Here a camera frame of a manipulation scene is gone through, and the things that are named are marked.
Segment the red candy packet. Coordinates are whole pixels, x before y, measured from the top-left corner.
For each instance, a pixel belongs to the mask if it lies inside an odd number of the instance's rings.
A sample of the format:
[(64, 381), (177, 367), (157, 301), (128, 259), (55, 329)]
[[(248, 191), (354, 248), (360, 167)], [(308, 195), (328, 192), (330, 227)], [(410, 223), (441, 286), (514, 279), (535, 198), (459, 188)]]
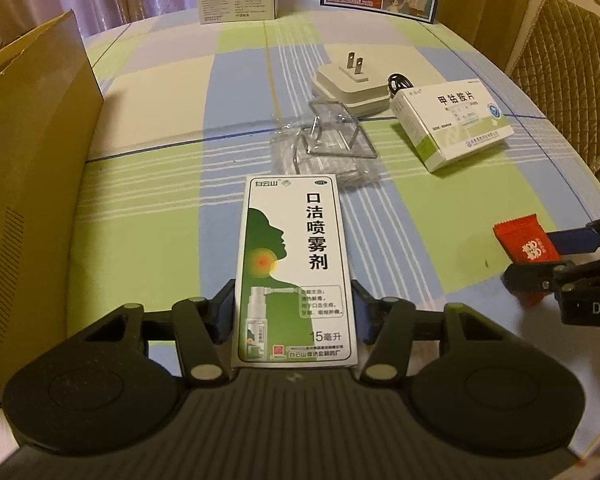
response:
[(559, 252), (540, 225), (536, 214), (497, 223), (493, 232), (513, 263), (560, 260)]

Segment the green white spray medicine box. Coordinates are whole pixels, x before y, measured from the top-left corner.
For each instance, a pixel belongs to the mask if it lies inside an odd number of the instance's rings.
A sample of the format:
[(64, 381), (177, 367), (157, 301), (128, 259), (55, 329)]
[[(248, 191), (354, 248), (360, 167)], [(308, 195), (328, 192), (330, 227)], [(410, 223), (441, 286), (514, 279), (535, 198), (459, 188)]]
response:
[(349, 367), (358, 362), (335, 176), (247, 179), (235, 301), (236, 367)]

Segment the white green tablet box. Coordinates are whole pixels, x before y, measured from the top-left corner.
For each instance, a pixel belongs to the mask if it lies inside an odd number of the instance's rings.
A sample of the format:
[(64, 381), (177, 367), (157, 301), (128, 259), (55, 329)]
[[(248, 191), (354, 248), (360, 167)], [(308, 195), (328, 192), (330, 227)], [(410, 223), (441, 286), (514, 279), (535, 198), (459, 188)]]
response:
[(390, 108), (429, 172), (492, 148), (514, 134), (481, 80), (416, 87), (401, 74), (388, 78)]

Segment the metal rack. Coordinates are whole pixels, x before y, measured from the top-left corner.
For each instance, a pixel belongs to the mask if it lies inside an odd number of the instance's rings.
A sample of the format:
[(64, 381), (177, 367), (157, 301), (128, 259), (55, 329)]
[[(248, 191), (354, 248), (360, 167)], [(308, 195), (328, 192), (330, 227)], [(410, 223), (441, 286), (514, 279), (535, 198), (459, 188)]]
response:
[(361, 122), (342, 103), (317, 99), (311, 114), (273, 133), (272, 165), (278, 174), (332, 174), (343, 188), (380, 181), (379, 156)]

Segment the checkered tablecloth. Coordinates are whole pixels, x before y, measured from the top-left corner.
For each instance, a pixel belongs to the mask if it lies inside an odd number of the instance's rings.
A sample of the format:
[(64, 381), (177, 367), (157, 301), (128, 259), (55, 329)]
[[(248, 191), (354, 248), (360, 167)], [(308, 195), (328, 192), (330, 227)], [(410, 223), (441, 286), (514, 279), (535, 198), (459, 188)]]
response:
[[(104, 106), (84, 167), (70, 252), (68, 327), (127, 301), (209, 296), (236, 271), (245, 180), (292, 170), (340, 184), (352, 275), (377, 296), (461, 301), (562, 360), (600, 421), (600, 328), (524, 308), (503, 286), (494, 224), (549, 231), (600, 218), (600, 184), (516, 84), (442, 25), (291, 1), (272, 22), (200, 24), (182, 11), (85, 39)], [(309, 153), (318, 69), (349, 54), (413, 84), (479, 79), (513, 134), (429, 172), (393, 114), (366, 139)]]

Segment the quilted beige chair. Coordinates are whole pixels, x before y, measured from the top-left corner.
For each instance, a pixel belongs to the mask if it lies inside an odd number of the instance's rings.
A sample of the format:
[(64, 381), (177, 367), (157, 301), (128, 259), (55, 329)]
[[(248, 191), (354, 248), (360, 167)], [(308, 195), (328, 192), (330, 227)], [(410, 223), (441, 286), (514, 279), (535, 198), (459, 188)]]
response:
[(600, 171), (600, 16), (543, 0), (509, 77)]

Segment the white power adapter plug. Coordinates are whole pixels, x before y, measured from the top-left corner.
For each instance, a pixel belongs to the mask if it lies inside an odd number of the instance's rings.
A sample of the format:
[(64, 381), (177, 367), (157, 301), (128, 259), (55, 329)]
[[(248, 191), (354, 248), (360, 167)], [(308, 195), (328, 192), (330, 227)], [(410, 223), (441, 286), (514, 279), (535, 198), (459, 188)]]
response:
[(342, 103), (356, 117), (379, 114), (389, 107), (387, 77), (354, 51), (340, 62), (321, 65), (312, 79), (312, 90), (320, 99)]

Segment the brown cardboard box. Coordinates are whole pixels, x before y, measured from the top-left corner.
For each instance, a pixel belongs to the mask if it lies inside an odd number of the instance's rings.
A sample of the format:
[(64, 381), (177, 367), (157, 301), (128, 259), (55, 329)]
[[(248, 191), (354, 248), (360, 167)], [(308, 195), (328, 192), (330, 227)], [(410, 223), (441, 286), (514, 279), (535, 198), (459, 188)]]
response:
[(0, 50), (0, 403), (66, 336), (68, 258), (102, 92), (66, 12)]

